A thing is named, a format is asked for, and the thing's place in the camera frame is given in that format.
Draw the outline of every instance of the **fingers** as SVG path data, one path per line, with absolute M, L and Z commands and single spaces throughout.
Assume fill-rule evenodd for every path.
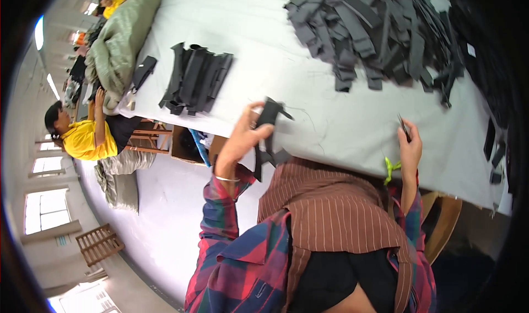
M 254 130 L 254 133 L 259 138 L 259 140 L 268 138 L 270 135 L 272 135 L 273 132 L 274 132 L 273 124 L 263 124 Z
M 415 138 L 419 138 L 420 139 L 419 130 L 417 129 L 417 126 L 413 122 L 411 122 L 411 121 L 409 121 L 407 119 L 402 119 L 402 121 L 409 128 L 409 136 L 412 138 L 412 140 L 414 140 Z
M 408 138 L 406 137 L 406 133 L 403 131 L 402 127 L 398 127 L 397 136 L 398 136 L 398 142 L 400 143 L 400 146 L 408 145 Z
M 241 121 L 245 124 L 251 124 L 252 122 L 257 121 L 259 118 L 259 113 L 255 113 L 253 109 L 257 107 L 264 107 L 264 102 L 253 102 L 244 108 L 244 111 L 242 112 Z

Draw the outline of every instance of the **red plaid shirt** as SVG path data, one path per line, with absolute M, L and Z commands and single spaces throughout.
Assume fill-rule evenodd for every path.
M 214 176 L 204 187 L 200 254 L 187 288 L 186 312 L 273 312 L 284 299 L 289 245 L 286 219 L 290 212 L 281 210 L 239 236 L 235 202 L 255 178 L 242 165 L 237 165 L 236 177 L 241 181 L 236 184 L 235 199 Z M 399 190 L 388 189 L 399 205 Z M 435 282 L 423 253 L 420 195 L 406 217 L 397 210 L 396 221 L 417 251 L 411 312 L 434 312 Z M 398 270 L 398 263 L 391 263 Z

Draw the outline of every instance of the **chair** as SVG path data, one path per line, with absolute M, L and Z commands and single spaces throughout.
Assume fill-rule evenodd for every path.
M 431 265 L 444 249 L 446 243 L 448 243 L 455 224 L 458 222 L 463 201 L 461 199 L 447 196 L 439 191 L 433 191 L 422 195 L 422 201 L 423 222 L 426 220 L 436 201 L 441 207 L 441 212 L 435 223 L 435 227 L 424 247 L 424 255 L 426 256 L 428 263 Z M 389 201 L 388 215 L 391 219 L 395 219 L 392 200 Z
M 143 119 L 141 122 L 149 122 L 152 123 L 149 119 Z M 164 135 L 162 144 L 162 148 L 158 148 L 158 139 L 160 138 L 160 135 Z M 154 123 L 153 128 L 151 129 L 136 129 L 134 133 L 131 136 L 131 140 L 133 139 L 142 139 L 147 140 L 150 143 L 150 147 L 145 146 L 135 146 L 131 143 L 131 140 L 129 140 L 129 144 L 125 147 L 126 150 L 134 150 L 134 151 L 142 151 L 142 152 L 152 152 L 152 153 L 161 153 L 161 154 L 169 154 L 168 149 L 163 149 L 165 146 L 167 139 L 172 135 L 172 131 L 166 129 L 164 124 L 160 123 Z
M 75 239 L 88 267 L 116 254 L 125 247 L 114 230 L 110 228 L 110 224 L 90 230 Z

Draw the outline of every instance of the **concrete floor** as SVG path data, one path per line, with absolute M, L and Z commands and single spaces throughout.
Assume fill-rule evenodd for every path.
M 242 160 L 254 167 L 253 151 Z M 125 253 L 136 267 L 149 275 L 165 295 L 183 303 L 189 279 L 198 258 L 198 234 L 201 231 L 202 189 L 210 169 L 168 155 L 158 155 L 148 170 L 136 171 L 140 214 L 112 210 L 97 184 L 95 162 L 80 161 L 78 171 L 95 206 L 94 213 L 110 223 L 125 243 Z M 258 200 L 268 188 L 274 168 L 263 169 L 263 183 L 256 182 L 237 202 L 241 233 L 257 219 Z

